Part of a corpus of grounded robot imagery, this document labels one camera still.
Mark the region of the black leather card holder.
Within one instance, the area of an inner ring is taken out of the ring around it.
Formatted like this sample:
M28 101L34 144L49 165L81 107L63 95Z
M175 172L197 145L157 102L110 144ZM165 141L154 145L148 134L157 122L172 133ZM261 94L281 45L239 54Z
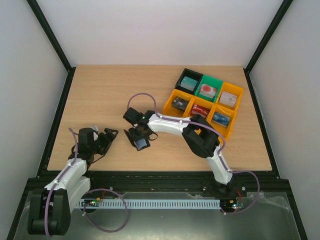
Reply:
M158 134L152 131L139 131L137 128L129 128L123 130L127 136L130 144L137 150L149 148L151 146L150 141L154 141L158 138Z

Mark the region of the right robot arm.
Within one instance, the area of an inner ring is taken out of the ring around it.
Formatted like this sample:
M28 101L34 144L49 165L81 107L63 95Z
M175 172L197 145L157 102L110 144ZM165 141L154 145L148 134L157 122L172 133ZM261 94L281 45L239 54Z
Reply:
M138 151L151 146L151 135L168 133L181 136L193 154L207 161L213 172L217 191L224 196L235 191L232 170L222 154L226 140L201 115L173 117L152 110L142 113L129 107L123 118L132 125L124 132Z

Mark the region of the black VIP card stack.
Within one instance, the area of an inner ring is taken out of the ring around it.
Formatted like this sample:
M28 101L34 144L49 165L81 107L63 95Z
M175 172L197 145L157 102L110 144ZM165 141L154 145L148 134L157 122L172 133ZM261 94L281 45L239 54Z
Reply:
M183 112L184 112L184 111L186 110L188 104L189 104L189 101L188 101L188 100L176 96L176 97L173 99L173 101L172 101L172 103L171 103L171 106L172 106L173 108L177 109L177 110L180 110L180 111L183 111Z

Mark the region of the red VIP card stack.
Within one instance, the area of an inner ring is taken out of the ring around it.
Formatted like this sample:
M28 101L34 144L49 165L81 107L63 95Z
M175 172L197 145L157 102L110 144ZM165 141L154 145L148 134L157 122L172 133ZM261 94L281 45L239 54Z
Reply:
M210 109L198 104L194 104L191 108L190 116L200 115L201 117L206 119L209 113L210 113Z

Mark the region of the teal card stack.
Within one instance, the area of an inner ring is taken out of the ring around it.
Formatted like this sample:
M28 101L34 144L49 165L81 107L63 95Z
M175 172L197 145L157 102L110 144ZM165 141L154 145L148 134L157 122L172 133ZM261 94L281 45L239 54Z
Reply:
M197 80L190 78L188 76L185 76L180 82L180 87L187 89L189 91L194 91L197 84L198 84Z

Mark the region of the white red circle card stack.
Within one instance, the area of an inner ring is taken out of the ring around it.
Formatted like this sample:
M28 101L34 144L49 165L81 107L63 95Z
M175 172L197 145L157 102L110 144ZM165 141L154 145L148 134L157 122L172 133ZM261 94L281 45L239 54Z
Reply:
M200 87L199 94L209 99L213 99L217 93L217 89L210 85L203 83Z

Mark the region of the blue card stack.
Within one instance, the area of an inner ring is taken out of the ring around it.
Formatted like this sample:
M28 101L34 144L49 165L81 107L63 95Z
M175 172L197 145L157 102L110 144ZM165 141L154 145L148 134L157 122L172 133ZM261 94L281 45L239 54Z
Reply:
M213 114L211 121L217 125L220 125L224 128L227 128L229 126L230 119L231 118L229 116L226 116L226 115L219 113L219 112L215 112Z

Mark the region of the white pink card stack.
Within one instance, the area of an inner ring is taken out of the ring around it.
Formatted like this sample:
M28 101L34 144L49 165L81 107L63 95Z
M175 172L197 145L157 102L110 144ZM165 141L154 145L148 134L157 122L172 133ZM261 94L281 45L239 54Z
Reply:
M222 91L219 98L219 103L233 108L237 102L237 99L237 95L234 95L230 92Z

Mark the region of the yellow bin front left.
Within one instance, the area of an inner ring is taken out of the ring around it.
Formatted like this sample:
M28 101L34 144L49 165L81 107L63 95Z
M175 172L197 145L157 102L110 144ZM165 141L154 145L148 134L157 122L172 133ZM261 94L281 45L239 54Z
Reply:
M184 91L174 89L165 103L162 113L173 117L186 117L187 107L193 96Z

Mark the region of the black bin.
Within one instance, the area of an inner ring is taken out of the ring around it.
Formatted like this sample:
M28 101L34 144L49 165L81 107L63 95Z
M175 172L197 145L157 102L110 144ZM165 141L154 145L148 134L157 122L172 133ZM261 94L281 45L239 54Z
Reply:
M194 95L203 76L204 75L202 73L185 68L177 80L174 88L190 95Z

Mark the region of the yellow bin front right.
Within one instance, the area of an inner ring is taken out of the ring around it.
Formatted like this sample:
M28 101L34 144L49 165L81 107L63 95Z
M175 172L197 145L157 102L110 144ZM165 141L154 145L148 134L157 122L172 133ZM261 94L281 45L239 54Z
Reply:
M214 104L206 117L206 121L227 141L232 133L236 116L236 111Z

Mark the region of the green bin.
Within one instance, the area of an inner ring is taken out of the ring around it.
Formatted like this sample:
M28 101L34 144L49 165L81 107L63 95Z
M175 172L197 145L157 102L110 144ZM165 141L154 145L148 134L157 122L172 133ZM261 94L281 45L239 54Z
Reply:
M195 96L215 103L223 86L223 81L209 75L203 75L199 86L195 91Z

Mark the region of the frame post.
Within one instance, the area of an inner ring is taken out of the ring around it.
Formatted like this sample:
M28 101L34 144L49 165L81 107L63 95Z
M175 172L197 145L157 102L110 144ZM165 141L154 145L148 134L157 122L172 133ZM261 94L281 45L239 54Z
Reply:
M272 21L270 22L267 30L265 31L262 39L260 40L257 48L255 49L252 57L250 58L247 66L244 69L244 72L246 74L250 74L250 72L253 70L255 64L257 63L257 61L260 58L263 51L265 50L266 46L268 45L273 34L275 33L276 29L278 28L279 24L281 23L282 19L286 15L287 11L289 10L289 8L293 2L294 2L294 0L283 0L282 1L276 14L272 18Z
M60 59L62 65L68 73L74 73L75 68L70 64L63 48L61 47L54 31L52 30L45 14L43 13L37 0L26 0L30 9L32 10L34 16L36 17L38 23L40 24L42 30L44 31L47 39L51 43L53 49L55 50L58 58Z

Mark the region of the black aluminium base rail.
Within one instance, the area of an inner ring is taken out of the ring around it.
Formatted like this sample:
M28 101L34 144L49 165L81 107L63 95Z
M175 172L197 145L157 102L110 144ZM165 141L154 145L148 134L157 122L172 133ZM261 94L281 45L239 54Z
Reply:
M216 183L210 171L88 171L91 188L113 188L118 193L126 192L186 192L205 197L226 198L260 190L286 193L292 190L288 180L281 179L272 171L257 171L255 176L239 173L233 176L230 186Z

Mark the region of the right frame post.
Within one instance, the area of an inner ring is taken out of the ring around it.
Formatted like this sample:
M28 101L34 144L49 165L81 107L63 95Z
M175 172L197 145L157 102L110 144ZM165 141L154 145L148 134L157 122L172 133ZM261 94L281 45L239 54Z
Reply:
M281 23L282 19L286 15L287 11L289 10L289 8L293 2L294 2L294 0L283 0L282 1L276 14L272 18L272 21L270 22L267 30L265 31L262 39L260 40L257 48L255 49L252 57L250 58L247 66L244 69L244 72L246 74L250 74L250 72L253 70L255 64L257 63L257 61L260 58L263 51L265 50L266 46L268 45L273 34L275 33L276 29L278 28L279 24Z

